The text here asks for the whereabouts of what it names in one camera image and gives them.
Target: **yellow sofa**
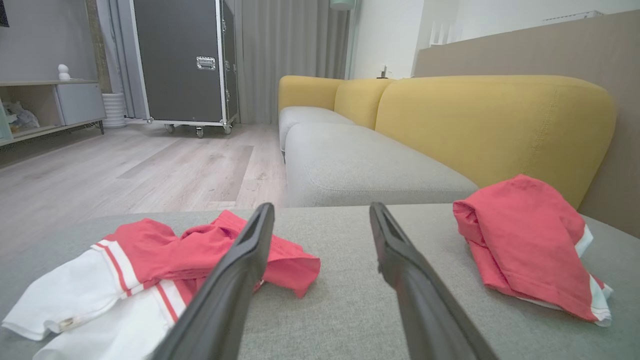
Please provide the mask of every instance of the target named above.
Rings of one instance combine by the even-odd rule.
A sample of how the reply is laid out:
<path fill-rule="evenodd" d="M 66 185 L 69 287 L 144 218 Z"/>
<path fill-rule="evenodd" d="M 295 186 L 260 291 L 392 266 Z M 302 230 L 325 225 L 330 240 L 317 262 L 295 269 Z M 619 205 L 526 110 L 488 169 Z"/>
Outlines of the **yellow sofa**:
<path fill-rule="evenodd" d="M 278 105 L 281 111 L 290 106 L 332 110 L 480 187 L 517 174 L 536 177 L 575 208 L 600 166 L 616 122 L 615 105 L 603 88 L 562 76 L 349 81 L 285 76 Z M 302 133 L 307 125 L 292 130 L 299 126 Z M 338 131 L 337 126 L 331 131 Z M 316 126 L 310 131 L 321 130 Z M 286 149 L 287 161 L 290 151 L 296 149 Z"/>

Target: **gray seat cushion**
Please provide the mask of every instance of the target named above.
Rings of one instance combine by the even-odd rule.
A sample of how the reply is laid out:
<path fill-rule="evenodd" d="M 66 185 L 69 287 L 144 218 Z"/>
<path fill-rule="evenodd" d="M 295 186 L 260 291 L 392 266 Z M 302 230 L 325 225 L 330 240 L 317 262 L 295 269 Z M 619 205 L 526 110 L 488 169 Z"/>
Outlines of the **gray seat cushion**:
<path fill-rule="evenodd" d="M 282 109 L 278 120 L 278 127 L 280 130 L 280 150 L 285 151 L 287 133 L 293 125 L 307 122 L 355 125 L 353 121 L 331 110 L 316 108 L 313 106 L 290 106 Z"/>
<path fill-rule="evenodd" d="M 561 311 L 486 289 L 450 204 L 389 210 L 476 324 L 500 359 L 633 359 L 640 354 L 640 240 L 590 218 L 595 237 L 582 258 L 615 292 L 606 329 Z M 248 218 L 252 210 L 233 210 Z M 0 263 L 0 316 L 29 283 L 74 259 L 119 225 L 149 217 L 181 234 L 220 211 L 119 215 L 75 225 Z M 396 293 L 376 271 L 366 206 L 278 209 L 273 232 L 320 257 L 302 299 L 265 284 L 253 296 L 238 359 L 408 359 Z M 35 342 L 0 329 L 0 359 L 31 359 Z"/>
<path fill-rule="evenodd" d="M 449 167 L 362 126 L 299 124 L 287 149 L 292 207 L 433 204 L 477 190 Z"/>

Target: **lamp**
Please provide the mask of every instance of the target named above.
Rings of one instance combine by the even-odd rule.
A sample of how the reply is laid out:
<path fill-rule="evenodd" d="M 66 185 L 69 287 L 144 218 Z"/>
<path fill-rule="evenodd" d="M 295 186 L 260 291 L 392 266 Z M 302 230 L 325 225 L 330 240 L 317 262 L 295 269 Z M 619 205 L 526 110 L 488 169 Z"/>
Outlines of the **lamp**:
<path fill-rule="evenodd" d="M 331 8 L 338 11 L 348 11 L 356 7 L 356 0 L 331 0 Z"/>

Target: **curtain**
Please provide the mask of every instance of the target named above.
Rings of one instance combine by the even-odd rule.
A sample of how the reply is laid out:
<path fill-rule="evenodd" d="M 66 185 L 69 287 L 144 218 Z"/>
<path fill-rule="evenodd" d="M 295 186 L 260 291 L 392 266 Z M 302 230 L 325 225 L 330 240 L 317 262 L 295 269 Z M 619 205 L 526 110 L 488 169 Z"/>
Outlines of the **curtain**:
<path fill-rule="evenodd" d="M 276 124 L 284 75 L 344 79 L 349 12 L 329 0 L 234 0 L 240 119 Z"/>

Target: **television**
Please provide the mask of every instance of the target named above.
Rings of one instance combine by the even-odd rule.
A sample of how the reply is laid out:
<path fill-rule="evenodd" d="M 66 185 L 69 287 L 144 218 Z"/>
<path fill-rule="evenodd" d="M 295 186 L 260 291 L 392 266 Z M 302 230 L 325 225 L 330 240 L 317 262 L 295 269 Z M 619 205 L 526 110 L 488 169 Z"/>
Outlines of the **television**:
<path fill-rule="evenodd" d="M 4 10 L 4 0 L 0 0 L 0 26 L 9 27 L 9 22 L 6 20 L 6 11 Z"/>

